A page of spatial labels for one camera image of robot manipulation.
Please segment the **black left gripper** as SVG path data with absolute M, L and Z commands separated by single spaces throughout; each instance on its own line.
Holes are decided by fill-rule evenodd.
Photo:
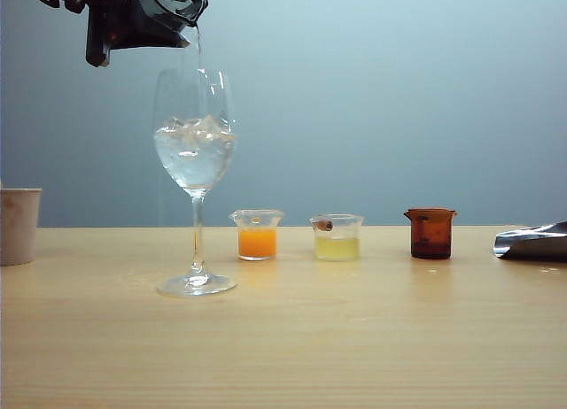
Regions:
M 190 46 L 179 31 L 152 19 L 133 0 L 89 0 L 88 7 L 86 60 L 94 67 L 108 66 L 112 50 Z

